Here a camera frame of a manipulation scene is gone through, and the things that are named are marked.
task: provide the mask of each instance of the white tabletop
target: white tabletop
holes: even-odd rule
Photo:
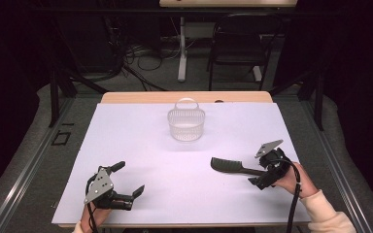
[[[295,7],[297,0],[160,0],[161,7]]]
[[[278,187],[259,190],[248,176],[213,170],[211,158],[257,165],[263,143],[283,139],[280,148],[298,161],[278,106],[274,103],[201,103],[204,134],[180,143],[169,133],[174,104],[99,104],[52,223],[73,226],[81,217],[85,185],[98,166],[125,161],[113,173],[115,191],[131,194],[145,185],[132,211],[113,211],[112,227],[197,227],[286,224],[292,195]],[[294,221],[307,222],[302,204]]]

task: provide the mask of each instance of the table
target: table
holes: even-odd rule
[[[161,7],[168,8],[292,8],[297,0],[160,0]],[[181,17],[181,58],[178,81],[184,82],[187,73],[186,22]],[[259,67],[254,68],[255,78],[262,79]]]
[[[204,135],[193,143],[177,142],[169,134],[166,114],[181,97],[197,100],[206,112]],[[297,161],[279,109],[264,91],[106,93],[52,223],[73,227],[81,217],[87,179],[98,166],[123,160],[126,166],[111,175],[115,191],[130,194],[143,184],[145,191],[132,211],[113,211],[105,227],[287,224],[290,194],[281,188],[259,190],[246,176],[219,173],[210,166],[215,156],[262,169],[254,155],[262,143],[277,137],[284,140],[280,148]],[[298,204],[295,224],[309,220]]]

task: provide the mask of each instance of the wire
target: wire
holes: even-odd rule
[[[144,70],[144,71],[153,71],[153,70],[158,69],[162,65],[162,57],[160,56],[160,54],[158,54],[156,56],[156,58],[158,58],[158,60],[159,60],[158,65],[155,66],[155,67],[153,67],[153,68],[151,68],[151,69],[146,69],[146,68],[141,67],[141,64],[140,64],[141,57],[138,57],[138,61],[137,61],[138,68],[140,68],[141,70]]]
[[[85,188],[85,195],[87,195],[87,193],[89,192],[89,187],[92,184],[92,182],[95,181],[95,179],[96,179],[96,174],[93,175],[91,178],[89,178],[89,180],[87,180],[86,188]],[[92,229],[92,232],[98,233],[98,229],[96,227],[96,222],[95,222],[95,217],[93,216],[93,212],[96,210],[96,208],[95,210],[92,210],[90,203],[86,204],[86,206],[89,212],[89,220],[88,220],[89,227],[90,229]]]
[[[120,73],[120,71],[111,71],[109,74],[107,74],[105,76],[102,76],[102,77],[97,77],[97,78],[88,78],[88,77],[85,77],[85,78],[87,80],[93,82],[93,83],[97,83],[97,82],[109,80],[109,79],[117,76],[119,73]],[[70,77],[70,80],[72,82],[80,82],[80,81],[75,80],[73,77]]]
[[[298,229],[298,231],[299,231],[300,233],[304,233],[304,231],[301,229],[301,227],[296,226],[296,229]]]
[[[143,85],[143,87],[146,91],[147,91],[147,88],[145,87],[145,83],[150,87],[150,90],[151,90],[151,86],[152,86],[156,89],[166,91],[166,89],[164,89],[164,88],[162,88],[158,85],[155,85],[155,84],[151,83],[149,80],[145,79],[139,72],[135,71],[131,67],[129,67],[127,65],[124,65],[123,69],[126,70],[131,75],[135,76],[141,82],[141,84]]]
[[[175,32],[177,33],[177,36],[179,36],[180,33],[178,32],[177,26],[175,26],[174,19],[171,18],[171,22],[172,22],[172,26],[173,26],[174,29],[175,29]]]
[[[295,191],[293,193],[292,203],[289,209],[288,224],[287,224],[287,233],[290,233],[292,229],[293,216],[295,213],[296,203],[299,198],[299,192],[301,191],[301,176],[299,175],[298,168],[289,160],[274,159],[274,160],[271,160],[271,162],[286,162],[293,168],[293,172],[295,174],[296,185],[295,185]]]

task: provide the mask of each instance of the black chair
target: black chair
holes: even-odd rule
[[[259,83],[259,90],[262,90],[272,43],[282,26],[281,19],[272,15],[238,13],[220,18],[214,26],[207,65],[207,71],[210,71],[209,90],[212,90],[212,82],[215,82],[213,81],[214,64],[249,66],[251,67],[249,72],[254,66],[262,66],[262,79]]]

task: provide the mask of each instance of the clear plastic basket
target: clear plastic basket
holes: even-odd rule
[[[190,103],[195,108],[188,108]],[[182,142],[190,142],[199,139],[204,132],[205,112],[199,109],[198,103],[191,98],[182,98],[173,110],[168,113],[170,132],[173,138]]]

